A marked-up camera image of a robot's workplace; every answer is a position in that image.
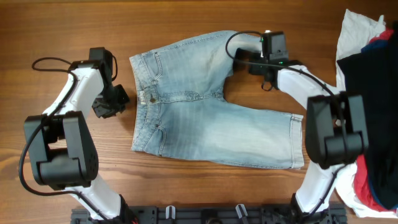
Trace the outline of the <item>light blue denim shorts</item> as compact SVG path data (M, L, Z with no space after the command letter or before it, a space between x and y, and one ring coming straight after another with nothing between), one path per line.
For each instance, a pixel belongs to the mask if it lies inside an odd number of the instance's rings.
M258 37L223 30L132 56L137 113L132 150L260 169L299 169L302 116L225 100L231 54Z

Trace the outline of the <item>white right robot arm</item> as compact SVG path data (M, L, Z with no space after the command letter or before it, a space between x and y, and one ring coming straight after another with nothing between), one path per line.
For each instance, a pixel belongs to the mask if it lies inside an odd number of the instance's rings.
M340 174L369 146L362 96L324 83L298 60L282 57L273 62L259 53L249 60L231 58L249 65L251 74L262 75L272 88L306 109L305 148L310 163L291 198L290 216L305 222L324 218Z

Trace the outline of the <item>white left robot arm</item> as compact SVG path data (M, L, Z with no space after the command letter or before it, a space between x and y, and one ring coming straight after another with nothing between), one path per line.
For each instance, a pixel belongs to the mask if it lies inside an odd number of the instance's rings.
M128 101L123 88L113 86L113 61L111 57L68 64L68 81L57 99L24 122L19 180L35 195L71 195L93 223L136 223L123 197L99 175L98 153L86 123L90 110L108 118Z

